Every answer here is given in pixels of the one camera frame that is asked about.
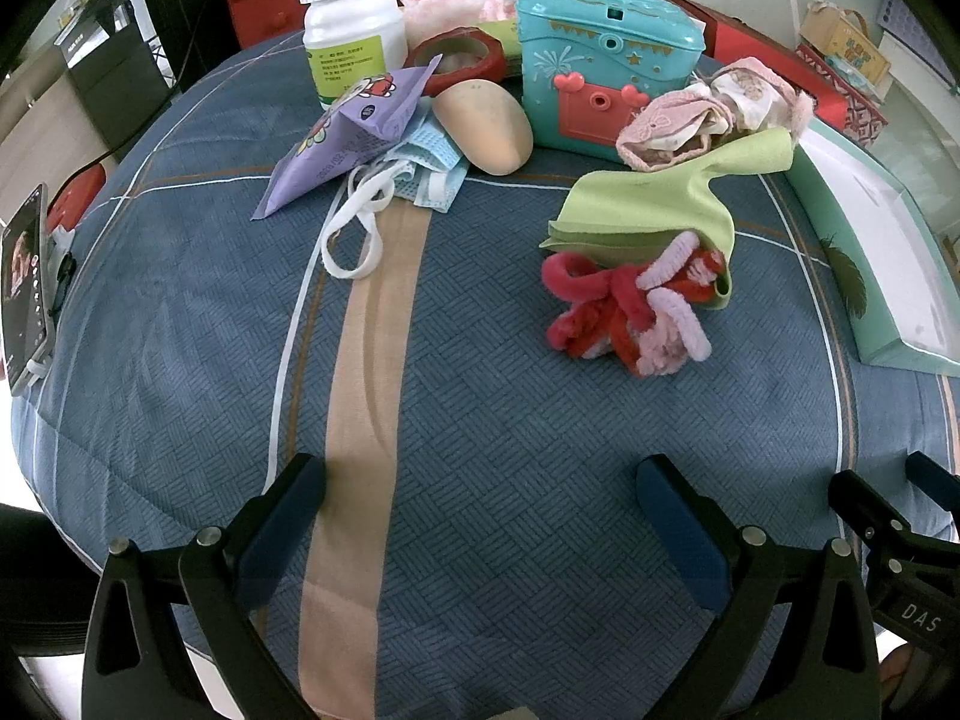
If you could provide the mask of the person right hand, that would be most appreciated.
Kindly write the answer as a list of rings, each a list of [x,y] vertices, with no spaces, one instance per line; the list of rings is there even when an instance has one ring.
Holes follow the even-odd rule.
[[[958,665],[900,645],[880,663],[880,697],[882,718],[958,720]]]

